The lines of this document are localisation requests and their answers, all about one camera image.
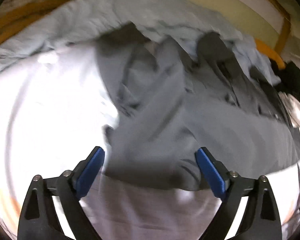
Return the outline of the light blue duvet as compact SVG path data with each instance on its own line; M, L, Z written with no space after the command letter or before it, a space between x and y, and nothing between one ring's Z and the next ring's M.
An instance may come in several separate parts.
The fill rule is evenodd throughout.
M154 42L172 37L193 59L198 38L217 32L245 74L256 67L271 85L280 82L253 38L219 12L188 0L74 0L0 45L0 90L26 80L55 85L81 80L85 72L97 76L93 40L127 23Z

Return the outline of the grey hooded jacket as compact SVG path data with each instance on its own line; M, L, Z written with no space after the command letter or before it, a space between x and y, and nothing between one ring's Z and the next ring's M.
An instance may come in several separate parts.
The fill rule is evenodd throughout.
M172 37L152 42L134 24L97 40L97 65L119 114L106 129L108 177L196 191L201 147L248 178L300 160L300 133L258 69L248 78L215 32L200 35L195 50L193 60Z

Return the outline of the white printed t-shirt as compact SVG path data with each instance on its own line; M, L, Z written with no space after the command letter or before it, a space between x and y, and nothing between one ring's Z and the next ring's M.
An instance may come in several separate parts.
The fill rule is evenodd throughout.
M291 94L279 92L279 97L283 102L294 128L300 132L300 102Z

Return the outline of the orange pillow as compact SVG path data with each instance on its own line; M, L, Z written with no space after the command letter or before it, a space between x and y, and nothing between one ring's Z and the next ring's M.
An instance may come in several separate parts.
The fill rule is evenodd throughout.
M273 49L271 49L267 44L265 44L263 41L259 40L259 39L254 39L255 40L255 44L256 44L256 49L261 53L266 55L269 59L275 61L277 63L277 66L279 68L279 70L285 69L286 64L283 61L283 59L281 58L281 56L274 51Z

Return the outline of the black clothes pile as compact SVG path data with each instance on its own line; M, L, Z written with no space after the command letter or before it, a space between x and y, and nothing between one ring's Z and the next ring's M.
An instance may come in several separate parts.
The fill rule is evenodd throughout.
M274 74L281 80L275 89L291 94L300 101L300 68L292 61L285 64L283 69L279 69L279 65L274 60L270 60L270 62Z

